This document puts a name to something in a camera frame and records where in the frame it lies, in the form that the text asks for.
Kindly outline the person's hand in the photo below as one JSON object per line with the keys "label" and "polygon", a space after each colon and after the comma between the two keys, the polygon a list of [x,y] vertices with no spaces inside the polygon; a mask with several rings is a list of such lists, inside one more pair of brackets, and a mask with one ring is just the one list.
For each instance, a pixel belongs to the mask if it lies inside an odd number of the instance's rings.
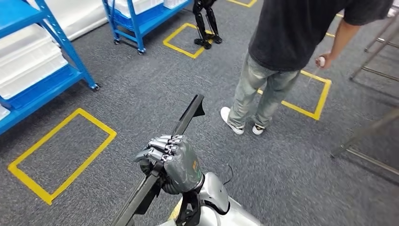
{"label": "person's hand", "polygon": [[315,59],[316,66],[320,69],[327,69],[331,65],[330,53],[320,55]]}

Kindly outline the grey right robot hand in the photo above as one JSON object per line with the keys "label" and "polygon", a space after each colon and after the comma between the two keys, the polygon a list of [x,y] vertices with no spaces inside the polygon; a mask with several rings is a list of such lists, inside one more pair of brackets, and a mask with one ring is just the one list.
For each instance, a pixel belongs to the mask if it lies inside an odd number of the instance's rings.
{"label": "grey right robot hand", "polygon": [[151,160],[163,164],[166,178],[162,189],[168,194],[183,194],[200,186],[203,173],[192,144],[185,135],[163,135],[150,139],[142,151],[136,154],[144,173],[149,173]]}

